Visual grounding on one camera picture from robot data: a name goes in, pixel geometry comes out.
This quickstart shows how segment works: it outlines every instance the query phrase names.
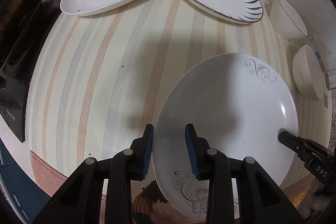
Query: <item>gray flower design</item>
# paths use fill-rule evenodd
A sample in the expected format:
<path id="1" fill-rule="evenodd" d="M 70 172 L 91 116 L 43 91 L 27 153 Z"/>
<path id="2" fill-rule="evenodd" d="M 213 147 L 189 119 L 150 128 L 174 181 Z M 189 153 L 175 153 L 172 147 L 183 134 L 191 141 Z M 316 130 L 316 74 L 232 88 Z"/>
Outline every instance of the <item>gray flower design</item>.
<path id="1" fill-rule="evenodd" d="M 208 193 L 209 191 L 205 188 L 197 189 L 196 190 L 196 198 L 197 200 L 193 201 L 192 203 L 192 209 L 193 213 L 207 213 L 207 207 L 208 207 Z"/>

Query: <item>tabletop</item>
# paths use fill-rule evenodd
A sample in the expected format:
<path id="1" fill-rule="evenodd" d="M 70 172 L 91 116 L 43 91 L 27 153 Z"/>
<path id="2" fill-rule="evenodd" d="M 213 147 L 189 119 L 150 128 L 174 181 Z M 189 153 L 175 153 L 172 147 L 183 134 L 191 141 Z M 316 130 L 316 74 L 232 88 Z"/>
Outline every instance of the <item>tabletop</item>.
<path id="1" fill-rule="evenodd" d="M 252 55 L 274 68 L 295 101 L 299 135 L 327 146 L 331 92 L 325 100 L 303 98 L 291 76 L 292 60 L 307 40 L 285 41 L 273 29 L 270 3 L 263 18 L 235 24 L 186 0 L 135 0 L 87 17 L 61 14 L 38 59 L 28 95 L 26 132 L 31 155 L 59 177 L 87 157 L 110 158 L 129 148 L 159 110 L 175 83 L 197 63 L 222 53 Z M 35 180 L 43 174 L 33 164 Z M 281 187 L 309 172 L 295 156 Z M 139 193 L 154 180 L 132 185 Z"/>

